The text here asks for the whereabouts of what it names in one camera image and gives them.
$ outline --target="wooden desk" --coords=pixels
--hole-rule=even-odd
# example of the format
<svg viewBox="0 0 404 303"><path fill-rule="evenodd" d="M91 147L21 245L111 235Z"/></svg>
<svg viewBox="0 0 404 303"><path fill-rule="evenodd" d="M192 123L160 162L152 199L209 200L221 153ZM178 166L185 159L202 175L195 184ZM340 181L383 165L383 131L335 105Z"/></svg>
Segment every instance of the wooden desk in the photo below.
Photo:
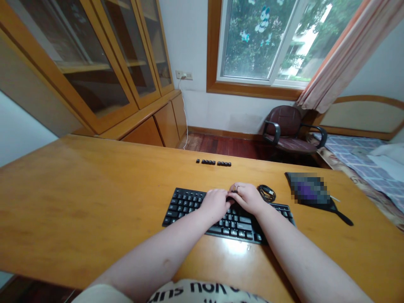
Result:
<svg viewBox="0 0 404 303"><path fill-rule="evenodd" d="M295 204L286 171L324 177L355 226ZM343 172L73 135L0 169L0 270L83 289L162 230L175 187L207 191L235 181L273 188L298 228L375 302L404 302L404 236ZM203 236L175 276L182 278L275 303L298 300L269 247L236 240Z"/></svg>

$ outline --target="chair armrest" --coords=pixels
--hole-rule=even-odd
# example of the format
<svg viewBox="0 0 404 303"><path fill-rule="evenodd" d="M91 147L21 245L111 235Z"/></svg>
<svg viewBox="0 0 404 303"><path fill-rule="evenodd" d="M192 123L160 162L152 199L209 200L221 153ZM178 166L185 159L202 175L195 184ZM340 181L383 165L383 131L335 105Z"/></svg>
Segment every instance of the chair armrest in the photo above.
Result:
<svg viewBox="0 0 404 303"><path fill-rule="evenodd" d="M327 141L327 137L328 137L327 131L325 129L323 129L322 127L319 127L319 126L314 126L314 125L309 125L309 124L304 124L304 123L301 123L300 126L301 127L307 126L309 128L318 129L321 133L321 140L320 140L320 143L317 145L317 149L324 147L325 142Z"/></svg>
<svg viewBox="0 0 404 303"><path fill-rule="evenodd" d="M268 124L272 124L273 126L275 126L275 136L274 136L274 140L273 140L273 141L271 141L270 139L268 139L268 138L265 136L265 134L266 134L266 129L268 128ZM279 138L280 138L280 136L281 136L281 127L279 126L278 123L265 120L265 127L264 127L264 132L262 133L262 136L264 137L264 140L269 141L272 145L277 145L278 142L279 142Z"/></svg>

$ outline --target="office chair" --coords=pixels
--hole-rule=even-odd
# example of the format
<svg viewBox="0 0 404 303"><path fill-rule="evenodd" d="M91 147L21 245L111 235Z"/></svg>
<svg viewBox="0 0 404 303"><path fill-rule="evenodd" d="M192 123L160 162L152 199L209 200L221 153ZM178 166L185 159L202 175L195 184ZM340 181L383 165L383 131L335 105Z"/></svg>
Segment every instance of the office chair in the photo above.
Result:
<svg viewBox="0 0 404 303"><path fill-rule="evenodd" d="M320 144L315 146L297 138L300 128L316 128L321 133ZM302 116L295 108L287 105L275 107L265 119L264 140L277 149L297 154L315 154L325 145L327 131L319 126L302 123Z"/></svg>

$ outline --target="forearm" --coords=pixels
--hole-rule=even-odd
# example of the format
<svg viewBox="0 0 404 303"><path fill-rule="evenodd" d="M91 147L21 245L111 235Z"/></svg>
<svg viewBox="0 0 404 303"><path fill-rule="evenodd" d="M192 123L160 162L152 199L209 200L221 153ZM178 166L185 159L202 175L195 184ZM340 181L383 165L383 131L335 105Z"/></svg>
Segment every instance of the forearm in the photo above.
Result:
<svg viewBox="0 0 404 303"><path fill-rule="evenodd" d="M145 302L169 282L201 236L214 224L196 210L147 239L112 265L94 284L109 284Z"/></svg>
<svg viewBox="0 0 404 303"><path fill-rule="evenodd" d="M347 273L272 206L266 205L257 220L302 302L371 302Z"/></svg>

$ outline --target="chair seat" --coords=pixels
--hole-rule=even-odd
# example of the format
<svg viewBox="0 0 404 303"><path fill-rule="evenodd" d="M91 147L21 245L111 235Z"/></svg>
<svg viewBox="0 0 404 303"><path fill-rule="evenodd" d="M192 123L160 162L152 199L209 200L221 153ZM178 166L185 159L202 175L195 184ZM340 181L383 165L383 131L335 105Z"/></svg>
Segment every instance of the chair seat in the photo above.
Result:
<svg viewBox="0 0 404 303"><path fill-rule="evenodd" d="M273 141L274 136L265 134L265 137ZM315 154L317 147L313 144L293 137L280 137L278 144L275 146L286 152L294 152L298 154Z"/></svg>

